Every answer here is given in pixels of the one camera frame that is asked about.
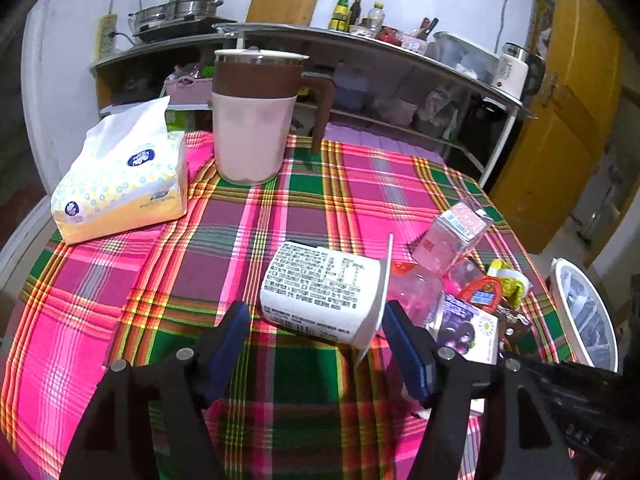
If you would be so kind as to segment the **purple blueberry milk carton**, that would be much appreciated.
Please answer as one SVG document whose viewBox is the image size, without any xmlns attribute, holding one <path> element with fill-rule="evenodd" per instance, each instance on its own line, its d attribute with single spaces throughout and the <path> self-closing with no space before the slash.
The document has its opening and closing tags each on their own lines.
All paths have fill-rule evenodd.
<svg viewBox="0 0 640 480">
<path fill-rule="evenodd" d="M 498 318 L 445 294 L 435 318 L 436 342 L 465 359 L 495 364 L 498 359 Z"/>
</svg>

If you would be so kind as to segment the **yellow red snack wrapper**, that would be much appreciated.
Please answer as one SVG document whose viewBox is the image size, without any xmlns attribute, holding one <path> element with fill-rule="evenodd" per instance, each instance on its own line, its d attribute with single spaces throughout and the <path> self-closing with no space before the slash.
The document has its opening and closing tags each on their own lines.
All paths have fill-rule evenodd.
<svg viewBox="0 0 640 480">
<path fill-rule="evenodd" d="M 500 259 L 491 261 L 487 275 L 500 282 L 503 299 L 515 310 L 521 307 L 523 299 L 532 289 L 532 284 L 523 273 L 514 270 L 509 263 Z"/>
</svg>

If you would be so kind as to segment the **brown coffee sachet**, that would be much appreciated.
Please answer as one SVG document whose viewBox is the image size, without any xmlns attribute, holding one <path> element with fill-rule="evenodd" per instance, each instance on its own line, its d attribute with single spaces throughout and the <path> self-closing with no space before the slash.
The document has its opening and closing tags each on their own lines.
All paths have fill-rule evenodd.
<svg viewBox="0 0 640 480">
<path fill-rule="evenodd" d="M 498 350 L 500 356 L 503 356 L 507 351 L 515 350 L 518 343 L 530 334 L 532 324 L 525 314 L 505 306 L 497 308 L 496 317 L 498 318 Z"/>
</svg>

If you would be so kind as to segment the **white trash bin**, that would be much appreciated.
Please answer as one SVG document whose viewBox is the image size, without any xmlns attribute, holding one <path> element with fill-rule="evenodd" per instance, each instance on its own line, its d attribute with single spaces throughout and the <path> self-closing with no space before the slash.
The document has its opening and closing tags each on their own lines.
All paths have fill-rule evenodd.
<svg viewBox="0 0 640 480">
<path fill-rule="evenodd" d="M 608 309 L 588 276 L 564 259 L 552 260 L 548 284 L 576 360 L 618 371 L 617 340 Z"/>
</svg>

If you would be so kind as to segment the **metal kitchen shelf rack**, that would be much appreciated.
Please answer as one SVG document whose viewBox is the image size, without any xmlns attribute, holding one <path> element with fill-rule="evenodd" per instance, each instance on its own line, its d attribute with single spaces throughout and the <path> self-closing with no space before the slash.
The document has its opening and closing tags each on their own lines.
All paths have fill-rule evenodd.
<svg viewBox="0 0 640 480">
<path fill-rule="evenodd" d="M 474 79 L 442 62 L 420 53 L 412 52 L 388 42 L 352 36 L 346 32 L 332 32 L 315 27 L 305 27 L 269 23 L 231 23 L 212 27 L 209 34 L 184 36 L 139 44 L 124 52 L 115 53 L 93 62 L 89 70 L 96 77 L 96 92 L 99 106 L 107 108 L 113 103 L 116 80 L 124 76 L 128 66 L 148 63 L 154 70 L 160 67 L 152 58 L 160 55 L 177 55 L 179 50 L 198 48 L 203 52 L 218 47 L 257 48 L 265 46 L 270 50 L 299 52 L 307 55 L 312 69 L 318 72 L 322 67 L 343 64 L 361 70 L 367 77 L 368 95 L 414 96 L 419 102 L 426 100 L 437 86 L 450 86 L 461 93 L 460 115 L 471 108 L 471 99 L 493 102 L 504 108 L 506 119 L 498 138 L 490 141 L 490 154 L 486 162 L 481 162 L 469 147 L 457 138 L 440 139 L 440 144 L 456 148 L 469 159 L 480 172 L 480 185 L 484 188 L 490 180 L 500 174 L 499 160 L 506 159 L 506 142 L 512 138 L 512 129 L 518 118 L 529 118 L 529 110 L 506 92 Z"/>
</svg>

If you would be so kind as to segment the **red round jelly lid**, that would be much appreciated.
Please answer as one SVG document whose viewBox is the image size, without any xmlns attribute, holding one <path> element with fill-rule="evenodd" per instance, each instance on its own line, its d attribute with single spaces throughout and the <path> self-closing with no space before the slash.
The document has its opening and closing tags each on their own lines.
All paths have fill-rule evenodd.
<svg viewBox="0 0 640 480">
<path fill-rule="evenodd" d="M 502 285 L 498 278 L 483 276 L 466 284 L 458 293 L 461 301 L 489 313 L 497 311 L 503 297 Z"/>
</svg>

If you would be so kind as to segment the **strawberry milk carton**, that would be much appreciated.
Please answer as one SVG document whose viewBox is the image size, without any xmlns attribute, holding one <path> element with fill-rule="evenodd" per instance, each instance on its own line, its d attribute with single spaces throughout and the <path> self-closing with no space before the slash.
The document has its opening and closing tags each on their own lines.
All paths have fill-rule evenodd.
<svg viewBox="0 0 640 480">
<path fill-rule="evenodd" d="M 438 214 L 420 238 L 412 258 L 422 268 L 444 276 L 477 245 L 494 224 L 487 211 L 469 202 L 459 202 Z"/>
</svg>

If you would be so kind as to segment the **tissue pack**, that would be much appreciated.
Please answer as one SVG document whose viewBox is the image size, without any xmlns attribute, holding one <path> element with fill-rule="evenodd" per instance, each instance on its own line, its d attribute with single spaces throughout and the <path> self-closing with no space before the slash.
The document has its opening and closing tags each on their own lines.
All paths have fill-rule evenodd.
<svg viewBox="0 0 640 480">
<path fill-rule="evenodd" d="M 75 245 L 181 218 L 188 202 L 186 138 L 169 131 L 167 96 L 104 117 L 51 196 L 51 214 Z"/>
</svg>

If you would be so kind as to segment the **pink lidded storage box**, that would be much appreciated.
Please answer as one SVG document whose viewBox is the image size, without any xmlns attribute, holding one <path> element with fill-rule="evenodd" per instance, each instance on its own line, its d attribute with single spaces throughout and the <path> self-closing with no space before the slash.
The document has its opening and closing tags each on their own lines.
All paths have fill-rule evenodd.
<svg viewBox="0 0 640 480">
<path fill-rule="evenodd" d="M 382 134 L 359 130 L 349 126 L 337 125 L 333 122 L 329 122 L 326 126 L 324 137 L 326 140 L 361 145 L 367 148 L 379 148 L 384 151 L 421 157 L 441 165 L 445 163 L 442 156 L 428 148 L 421 148 L 406 141 L 391 139 L 388 136 L 382 136 Z"/>
</svg>

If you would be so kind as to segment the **white electric kettle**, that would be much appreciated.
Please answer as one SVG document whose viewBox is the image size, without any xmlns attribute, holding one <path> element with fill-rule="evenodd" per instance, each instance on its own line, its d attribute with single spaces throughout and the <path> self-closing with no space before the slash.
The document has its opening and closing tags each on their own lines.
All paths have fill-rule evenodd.
<svg viewBox="0 0 640 480">
<path fill-rule="evenodd" d="M 521 101 L 536 96 L 544 81 L 546 64 L 539 55 L 506 42 L 502 47 L 491 85 Z"/>
</svg>

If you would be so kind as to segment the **grey plastic basin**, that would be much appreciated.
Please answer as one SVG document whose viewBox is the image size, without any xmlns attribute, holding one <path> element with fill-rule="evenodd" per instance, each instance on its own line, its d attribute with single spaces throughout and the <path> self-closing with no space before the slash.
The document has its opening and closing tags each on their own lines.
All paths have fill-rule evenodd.
<svg viewBox="0 0 640 480">
<path fill-rule="evenodd" d="M 434 35 L 434 58 L 469 77 L 475 76 L 485 84 L 491 83 L 498 65 L 495 53 L 451 32 L 436 32 Z"/>
</svg>

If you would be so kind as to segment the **white power strip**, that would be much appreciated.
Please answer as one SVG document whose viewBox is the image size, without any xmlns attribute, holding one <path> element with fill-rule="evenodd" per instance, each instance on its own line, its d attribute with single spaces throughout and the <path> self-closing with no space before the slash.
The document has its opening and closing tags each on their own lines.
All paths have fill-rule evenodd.
<svg viewBox="0 0 640 480">
<path fill-rule="evenodd" d="M 115 52 L 116 25 L 116 14 L 105 14 L 99 19 L 98 31 L 96 32 L 96 58 L 98 60 L 107 58 Z"/>
</svg>

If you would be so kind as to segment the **steel cooking pot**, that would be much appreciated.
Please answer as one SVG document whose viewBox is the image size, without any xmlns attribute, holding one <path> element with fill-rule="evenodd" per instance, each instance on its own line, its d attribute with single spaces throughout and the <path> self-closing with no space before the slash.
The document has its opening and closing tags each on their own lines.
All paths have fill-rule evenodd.
<svg viewBox="0 0 640 480">
<path fill-rule="evenodd" d="M 140 36 L 142 32 L 175 21 L 214 18 L 223 4 L 224 0 L 168 0 L 166 3 L 130 13 L 129 21 L 134 36 Z"/>
</svg>

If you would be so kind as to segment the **clear plastic bottle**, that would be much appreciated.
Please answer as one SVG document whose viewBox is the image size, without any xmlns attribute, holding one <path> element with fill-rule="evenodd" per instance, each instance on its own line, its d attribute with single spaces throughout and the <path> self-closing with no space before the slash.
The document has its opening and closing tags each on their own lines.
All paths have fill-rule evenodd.
<svg viewBox="0 0 640 480">
<path fill-rule="evenodd" d="M 368 12 L 367 25 L 376 35 L 380 32 L 384 22 L 384 4 L 376 2 L 373 8 Z"/>
</svg>

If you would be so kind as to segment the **dark sauce bottle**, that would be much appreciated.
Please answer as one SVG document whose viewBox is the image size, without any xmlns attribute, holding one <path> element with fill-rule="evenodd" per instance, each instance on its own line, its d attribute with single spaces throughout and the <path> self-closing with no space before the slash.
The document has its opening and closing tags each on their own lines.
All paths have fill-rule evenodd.
<svg viewBox="0 0 640 480">
<path fill-rule="evenodd" d="M 358 20 L 360 19 L 360 14 L 361 14 L 361 0 L 354 0 L 349 10 L 348 24 L 350 26 L 355 26 L 358 23 Z"/>
</svg>

